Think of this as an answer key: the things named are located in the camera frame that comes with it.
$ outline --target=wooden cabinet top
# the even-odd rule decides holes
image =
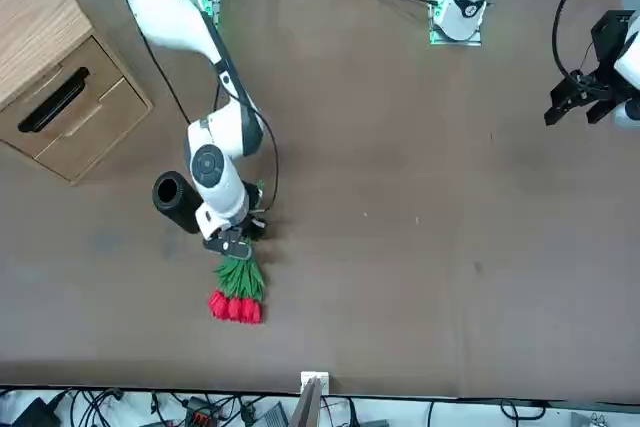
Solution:
[[[75,0],[0,0],[0,109],[75,49],[91,24]]]

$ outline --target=drawer handle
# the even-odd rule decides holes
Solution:
[[[28,133],[40,132],[44,129],[82,93],[86,86],[85,79],[88,76],[89,69],[86,67],[80,67],[76,70],[58,90],[18,124],[18,130]]]

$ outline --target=drawer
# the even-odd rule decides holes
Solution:
[[[70,125],[36,160],[75,180],[147,112],[147,106],[123,78],[99,99],[85,118]]]
[[[122,73],[91,37],[0,111],[0,139],[35,157],[95,110],[98,99],[121,77]],[[58,110],[49,108],[64,104]],[[31,119],[36,123],[23,123],[22,128],[41,130],[21,132],[18,126],[30,114],[34,114]],[[50,122],[46,125],[37,122],[47,118]]]

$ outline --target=robot end effector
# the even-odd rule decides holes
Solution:
[[[591,29],[598,67],[589,74],[570,73],[551,91],[546,125],[556,124],[571,109],[595,102],[587,122],[595,124],[613,112],[621,127],[640,127],[640,16],[629,10],[608,11]]]

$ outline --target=floor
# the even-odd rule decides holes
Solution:
[[[41,397],[44,401],[50,401],[58,391],[38,391],[26,390],[16,391],[7,394],[0,399],[0,422],[9,423],[14,421],[18,415],[36,397]],[[56,411],[62,420],[63,427],[71,426],[69,421],[69,411],[73,392],[60,402]],[[191,394],[180,394],[180,398],[188,399]],[[180,421],[184,418],[184,409],[176,400],[168,394],[158,394],[160,401],[160,411],[165,421]],[[224,398],[224,395],[209,396],[212,402]],[[243,397],[244,402],[255,399],[252,396]],[[319,418],[319,427],[337,427],[349,422],[349,404],[344,398],[328,397],[327,405],[331,411],[329,417],[326,408],[322,408]],[[150,413],[151,396],[149,392],[127,392],[120,402],[105,402],[101,413],[112,427],[144,426],[158,422],[155,414]],[[281,402],[284,411],[289,419],[295,409],[297,398],[295,397],[275,397],[269,396],[256,402],[256,418],[264,414],[277,402]],[[431,402],[421,400],[377,400],[377,399],[354,399],[354,405],[360,423],[369,421],[387,420],[389,425],[402,427],[426,427],[428,410]],[[86,410],[87,402],[82,396],[78,397],[74,408],[75,424]],[[521,416],[533,416],[540,412],[537,408],[518,408]],[[572,412],[579,413],[591,418],[594,414],[597,418],[604,420],[608,427],[632,427],[638,425],[638,414],[593,411],[593,410],[569,410],[569,409],[548,409],[546,414],[539,421],[527,422],[530,427],[570,427]],[[224,414],[228,416],[231,412],[225,408]],[[238,418],[228,424],[229,427],[241,427],[243,422]],[[510,427],[514,422],[506,418],[496,405],[471,405],[459,403],[438,403],[433,407],[431,415],[432,427]]]
[[[212,321],[216,259],[151,204],[184,124],[126,5],[79,1],[156,108],[74,189],[0,157],[4,382],[292,392],[322,370],[350,394],[638,399],[640,138],[579,112],[543,125],[555,2],[497,0],[482,49],[436,50],[403,0],[223,0],[283,159],[268,317],[243,328]],[[568,64],[613,1],[568,6]],[[204,116],[203,60],[157,53]],[[263,154],[243,167],[270,186]]]

